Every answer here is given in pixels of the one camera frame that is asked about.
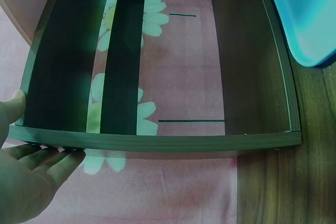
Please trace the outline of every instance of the hand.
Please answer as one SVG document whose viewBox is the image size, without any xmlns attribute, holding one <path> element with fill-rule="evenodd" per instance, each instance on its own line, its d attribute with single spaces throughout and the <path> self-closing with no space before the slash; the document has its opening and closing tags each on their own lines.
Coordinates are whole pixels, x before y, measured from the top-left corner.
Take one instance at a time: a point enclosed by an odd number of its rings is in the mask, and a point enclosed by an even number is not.
<svg viewBox="0 0 336 224">
<path fill-rule="evenodd" d="M 25 102 L 22 91 L 11 101 L 0 102 L 0 147 L 9 124 L 23 115 Z M 21 223 L 38 216 L 84 157 L 82 151 L 59 153 L 29 144 L 0 150 L 0 223 Z"/>
</svg>

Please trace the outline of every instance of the flower pattern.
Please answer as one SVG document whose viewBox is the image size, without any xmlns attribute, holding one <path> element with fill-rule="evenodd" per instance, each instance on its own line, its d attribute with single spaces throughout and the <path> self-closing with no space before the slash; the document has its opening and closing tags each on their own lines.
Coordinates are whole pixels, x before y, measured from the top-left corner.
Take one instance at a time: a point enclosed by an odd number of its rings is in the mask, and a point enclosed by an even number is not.
<svg viewBox="0 0 336 224">
<path fill-rule="evenodd" d="M 99 73 L 95 76 L 91 84 L 90 92 L 90 102 L 88 109 L 88 119 L 87 119 L 87 132 L 99 133 L 100 132 L 100 118 L 101 118 L 101 108 L 102 108 L 102 96 L 103 96 L 103 85 L 104 85 L 104 73 Z M 138 102 L 142 99 L 143 90 L 138 89 Z M 138 104 L 137 112 L 137 135 L 157 135 L 158 125 L 154 122 L 146 120 L 148 116 L 153 114 L 156 110 L 154 102 L 144 102 Z M 103 166 L 104 162 L 115 171 L 119 172 L 125 168 L 126 159 L 124 157 L 106 157 L 104 152 L 101 150 L 85 150 L 87 156 L 83 160 L 82 164 L 84 166 L 84 172 L 87 174 L 94 175 Z"/>
<path fill-rule="evenodd" d="M 116 11 L 117 0 L 107 0 L 104 9 L 104 16 L 99 30 L 99 42 L 97 49 L 101 52 L 109 48 L 111 29 Z M 162 33 L 161 25 L 169 22 L 166 14 L 160 13 L 166 8 L 162 0 L 145 0 L 142 32 L 149 36 L 160 36 Z M 141 47 L 143 47 L 143 36 L 141 36 Z"/>
</svg>

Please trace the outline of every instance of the wooden surface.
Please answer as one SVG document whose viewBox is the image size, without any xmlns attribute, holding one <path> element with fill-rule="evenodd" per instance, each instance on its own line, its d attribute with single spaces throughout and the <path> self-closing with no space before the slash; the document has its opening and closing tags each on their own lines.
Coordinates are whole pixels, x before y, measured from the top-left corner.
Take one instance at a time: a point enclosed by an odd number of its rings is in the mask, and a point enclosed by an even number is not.
<svg viewBox="0 0 336 224">
<path fill-rule="evenodd" d="M 212 1 L 226 134 L 292 130 L 288 111 L 296 111 L 294 114 L 298 115 L 296 95 L 289 61 L 279 61 L 288 59 L 288 54 L 279 50 L 284 41 L 282 36 L 280 40 L 274 37 L 263 0 Z M 284 81 L 291 83 L 286 90 L 293 97 L 292 103 L 287 102 Z"/>
<path fill-rule="evenodd" d="M 299 145 L 301 132 L 224 136 L 136 136 L 55 131 L 11 125 L 8 137 L 50 146 L 124 152 L 224 152 Z"/>
<path fill-rule="evenodd" d="M 336 223 L 336 64 L 291 64 L 303 145 L 238 158 L 238 224 Z"/>
<path fill-rule="evenodd" d="M 33 41 L 38 48 L 32 47 L 27 59 L 21 85 L 27 98 L 23 125 L 86 131 L 93 62 L 105 2 L 55 0 L 43 34 Z"/>
</svg>

